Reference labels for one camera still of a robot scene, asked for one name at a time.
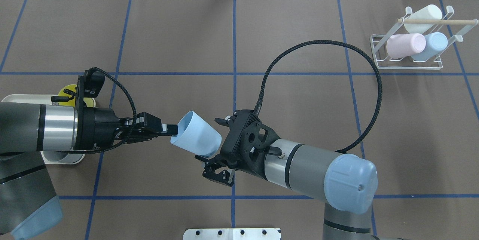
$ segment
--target black cable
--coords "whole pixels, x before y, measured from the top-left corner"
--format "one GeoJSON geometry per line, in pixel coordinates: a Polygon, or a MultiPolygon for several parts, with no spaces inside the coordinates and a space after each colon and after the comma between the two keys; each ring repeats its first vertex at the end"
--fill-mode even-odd
{"type": "Polygon", "coordinates": [[[371,122],[367,126],[367,128],[359,136],[359,138],[356,141],[354,141],[354,143],[347,146],[346,148],[343,148],[341,150],[336,151],[337,153],[347,153],[347,151],[349,151],[351,148],[354,148],[355,146],[357,146],[364,139],[364,137],[366,137],[366,135],[369,133],[369,131],[373,127],[374,123],[376,122],[376,119],[378,118],[379,110],[381,108],[382,96],[383,96],[383,87],[382,87],[381,75],[379,73],[379,70],[378,70],[376,64],[371,59],[371,57],[368,56],[368,54],[366,54],[361,49],[358,49],[356,46],[353,46],[351,44],[346,44],[346,43],[343,43],[343,42],[339,42],[339,41],[332,41],[332,40],[313,40],[313,41],[308,41],[308,42],[304,42],[304,43],[301,43],[301,44],[297,44],[296,46],[293,46],[292,48],[290,48],[290,49],[286,50],[285,52],[281,53],[279,56],[277,56],[276,59],[274,59],[274,61],[270,64],[270,66],[268,67],[268,69],[265,72],[265,76],[263,77],[263,81],[261,83],[261,89],[260,89],[260,95],[258,97],[258,102],[256,102],[256,106],[254,108],[254,114],[258,115],[260,113],[262,103],[263,103],[263,98],[265,96],[266,80],[268,79],[268,75],[271,72],[271,69],[273,68],[273,66],[275,64],[277,64],[277,62],[279,60],[281,60],[281,58],[288,55],[289,53],[295,51],[296,49],[300,49],[303,46],[308,46],[310,44],[333,44],[333,45],[336,45],[336,46],[342,46],[342,47],[346,47],[348,49],[352,49],[352,50],[356,51],[357,53],[359,53],[361,56],[363,56],[366,59],[366,61],[369,62],[369,64],[373,68],[374,74],[376,75],[376,80],[378,81],[378,100],[376,101],[376,108],[374,110],[373,117],[371,119],[371,122]]]}
{"type": "Polygon", "coordinates": [[[127,99],[128,99],[128,102],[130,102],[130,106],[131,106],[131,111],[133,112],[133,118],[132,118],[132,125],[130,127],[130,129],[128,129],[128,132],[126,134],[126,136],[123,138],[122,141],[114,144],[113,146],[109,147],[109,148],[104,148],[104,149],[100,149],[100,150],[66,150],[66,151],[60,151],[61,153],[69,153],[69,154],[95,154],[95,153],[104,153],[105,151],[108,151],[108,150],[112,150],[114,148],[117,148],[119,147],[120,145],[122,144],[125,144],[127,139],[130,137],[131,133],[133,132],[133,129],[134,129],[134,126],[135,126],[135,122],[137,121],[137,109],[135,107],[135,104],[133,103],[133,99],[131,98],[130,94],[128,93],[128,90],[126,90],[126,88],[121,85],[120,82],[118,82],[118,80],[116,80],[113,76],[111,76],[109,73],[103,71],[102,69],[98,68],[98,67],[94,67],[92,68],[94,71],[98,71],[100,73],[102,73],[103,75],[105,75],[109,80],[113,81],[113,83],[115,83],[115,85],[117,85],[122,91],[123,93],[126,95],[127,99]]]}

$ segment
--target black rubber ring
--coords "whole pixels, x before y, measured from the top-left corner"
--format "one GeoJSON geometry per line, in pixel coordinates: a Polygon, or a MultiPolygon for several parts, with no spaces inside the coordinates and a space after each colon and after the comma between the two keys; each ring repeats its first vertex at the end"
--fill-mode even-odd
{"type": "Polygon", "coordinates": [[[286,183],[286,187],[288,187],[288,189],[291,189],[291,187],[289,186],[289,169],[291,168],[291,161],[293,160],[293,156],[295,155],[298,148],[302,145],[304,144],[297,144],[293,148],[293,150],[291,150],[291,153],[289,153],[288,156],[288,161],[286,162],[286,168],[284,169],[284,182],[286,183]]]}
{"type": "Polygon", "coordinates": [[[326,219],[324,220],[324,224],[338,230],[349,231],[350,233],[371,233],[371,228],[349,227],[349,226],[344,226],[338,223],[333,223],[326,219]]]}
{"type": "Polygon", "coordinates": [[[12,174],[11,176],[4,177],[4,178],[0,179],[0,185],[4,184],[4,183],[7,183],[8,181],[17,179],[19,177],[26,176],[27,174],[31,174],[31,173],[37,172],[39,170],[45,169],[45,168],[46,168],[46,166],[44,164],[42,164],[42,165],[39,165],[37,167],[25,170],[23,172],[19,172],[19,173],[16,173],[16,174],[12,174]]]}
{"type": "Polygon", "coordinates": [[[45,135],[45,115],[46,105],[40,105],[40,115],[38,120],[38,138],[36,139],[36,151],[43,150],[43,136],[45,135]]]}

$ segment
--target blue joint cover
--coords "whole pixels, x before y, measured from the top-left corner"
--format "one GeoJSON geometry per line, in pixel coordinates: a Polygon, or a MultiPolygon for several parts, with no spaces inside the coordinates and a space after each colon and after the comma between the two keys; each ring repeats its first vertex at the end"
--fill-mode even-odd
{"type": "Polygon", "coordinates": [[[62,218],[60,198],[55,196],[31,213],[11,234],[15,240],[30,239],[57,225],[62,218]]]}
{"type": "Polygon", "coordinates": [[[378,189],[376,166],[356,155],[343,154],[329,165],[324,177],[324,194],[337,210],[364,214],[378,189]]]}

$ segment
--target yellow object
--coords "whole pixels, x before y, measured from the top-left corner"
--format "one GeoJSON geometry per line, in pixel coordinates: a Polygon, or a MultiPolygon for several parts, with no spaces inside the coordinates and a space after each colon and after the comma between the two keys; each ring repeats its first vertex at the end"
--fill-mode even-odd
{"type": "MultiPolygon", "coordinates": [[[[66,96],[70,97],[70,95],[67,95],[66,93],[63,92],[64,89],[71,90],[73,92],[77,92],[76,90],[77,85],[72,84],[65,86],[61,88],[60,92],[58,93],[59,96],[66,96]]],[[[74,107],[75,106],[75,101],[77,98],[74,98],[73,100],[70,100],[68,102],[59,102],[59,105],[66,105],[67,107],[74,107]]],[[[84,98],[83,101],[87,104],[87,107],[95,107],[96,106],[96,101],[93,98],[84,98]]]]}

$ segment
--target pink cup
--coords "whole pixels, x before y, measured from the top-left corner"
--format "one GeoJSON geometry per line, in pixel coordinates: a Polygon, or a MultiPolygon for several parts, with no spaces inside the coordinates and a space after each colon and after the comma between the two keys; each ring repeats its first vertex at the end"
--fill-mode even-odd
{"type": "Polygon", "coordinates": [[[386,43],[391,58],[403,58],[421,53],[426,48],[426,38],[422,34],[394,34],[386,43]]]}

